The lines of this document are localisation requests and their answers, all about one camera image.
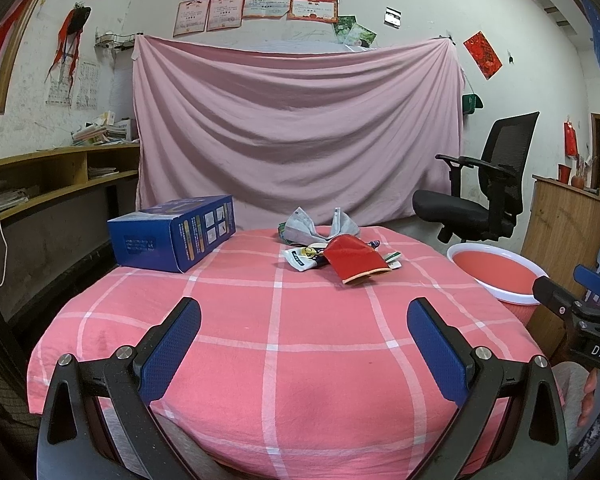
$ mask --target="pink curtain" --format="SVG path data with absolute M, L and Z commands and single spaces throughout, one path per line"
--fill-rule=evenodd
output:
M 416 189 L 449 192 L 464 86 L 449 40 L 350 54 L 264 54 L 136 39 L 138 207 L 229 193 L 238 228 L 298 207 L 358 224 L 413 215 Z

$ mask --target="human hand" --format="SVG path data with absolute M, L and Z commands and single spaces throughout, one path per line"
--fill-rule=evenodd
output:
M 587 423 L 589 415 L 593 410 L 593 395 L 596 391 L 596 385 L 598 384 L 598 370 L 593 369 L 587 378 L 587 382 L 584 384 L 584 399 L 582 399 L 582 414 L 578 419 L 578 426 L 584 426 Z

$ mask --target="plastic basin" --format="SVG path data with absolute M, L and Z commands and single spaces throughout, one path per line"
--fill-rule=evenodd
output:
M 473 277 L 526 325 L 539 303 L 532 288 L 546 272 L 519 254 L 485 244 L 456 244 L 446 257 Z

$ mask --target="blue cardboard box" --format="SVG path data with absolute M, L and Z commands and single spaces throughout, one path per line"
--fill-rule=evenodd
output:
M 235 233 L 231 195 L 172 200 L 107 222 L 118 264 L 186 272 Z

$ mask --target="chair seat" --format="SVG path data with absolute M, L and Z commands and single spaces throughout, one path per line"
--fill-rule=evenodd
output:
M 444 224 L 465 240 L 484 240 L 482 233 L 489 231 L 489 210 L 457 196 L 419 189 L 413 194 L 413 210 L 424 221 Z M 504 236 L 510 237 L 514 227 L 502 219 Z

